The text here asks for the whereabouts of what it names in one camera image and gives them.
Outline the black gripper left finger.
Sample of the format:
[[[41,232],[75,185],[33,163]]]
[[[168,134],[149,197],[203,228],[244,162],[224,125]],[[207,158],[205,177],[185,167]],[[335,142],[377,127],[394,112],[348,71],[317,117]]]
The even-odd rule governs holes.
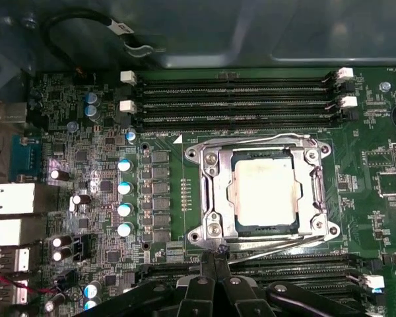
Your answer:
[[[148,281],[95,307],[96,316],[212,316],[215,253],[201,256],[200,274],[189,275],[175,288]]]

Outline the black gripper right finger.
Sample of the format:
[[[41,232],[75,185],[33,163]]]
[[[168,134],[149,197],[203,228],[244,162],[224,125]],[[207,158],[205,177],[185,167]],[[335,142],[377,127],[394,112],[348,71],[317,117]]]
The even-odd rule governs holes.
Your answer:
[[[271,283],[258,295],[246,279],[232,275],[225,252],[216,253],[216,276],[237,316],[367,316],[368,313],[289,282]]]

